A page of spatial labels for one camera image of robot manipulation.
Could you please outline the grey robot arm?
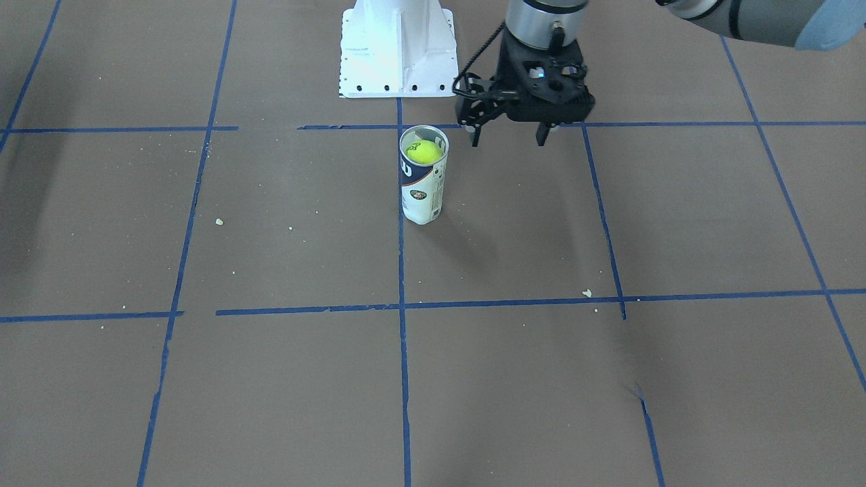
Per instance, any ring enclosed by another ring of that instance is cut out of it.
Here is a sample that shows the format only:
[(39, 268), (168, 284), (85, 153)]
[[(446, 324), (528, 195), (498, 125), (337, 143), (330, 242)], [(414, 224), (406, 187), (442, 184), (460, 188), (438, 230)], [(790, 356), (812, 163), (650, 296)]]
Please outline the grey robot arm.
[[(863, 1), (660, 1), (660, 8), (702, 30), (736, 40), (797, 50), (829, 51), (864, 29)], [(587, 119), (595, 105), (576, 34), (587, 1), (511, 1), (490, 37), (500, 41), (495, 73), (453, 80), (457, 123), (478, 145), (482, 127), (501, 115), (538, 124), (544, 145), (551, 130)]]

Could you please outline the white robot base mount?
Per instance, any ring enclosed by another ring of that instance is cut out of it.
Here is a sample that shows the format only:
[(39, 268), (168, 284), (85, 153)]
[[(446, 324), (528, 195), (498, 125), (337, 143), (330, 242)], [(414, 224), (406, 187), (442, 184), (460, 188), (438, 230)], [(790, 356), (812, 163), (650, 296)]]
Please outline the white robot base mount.
[(356, 1), (342, 12), (340, 50), (340, 97), (454, 95), (454, 16), (438, 1)]

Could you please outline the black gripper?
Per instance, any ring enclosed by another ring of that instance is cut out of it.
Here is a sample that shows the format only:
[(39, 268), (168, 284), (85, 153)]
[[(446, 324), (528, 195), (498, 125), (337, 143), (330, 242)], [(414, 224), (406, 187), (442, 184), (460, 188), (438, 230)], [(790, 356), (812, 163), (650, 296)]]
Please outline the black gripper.
[[(596, 99), (585, 77), (587, 65), (576, 39), (554, 52), (535, 49), (506, 31), (493, 83), (493, 101), (510, 120), (538, 122), (536, 142), (544, 147), (552, 124), (581, 122)], [(482, 125), (470, 126), (471, 147), (478, 147)]]

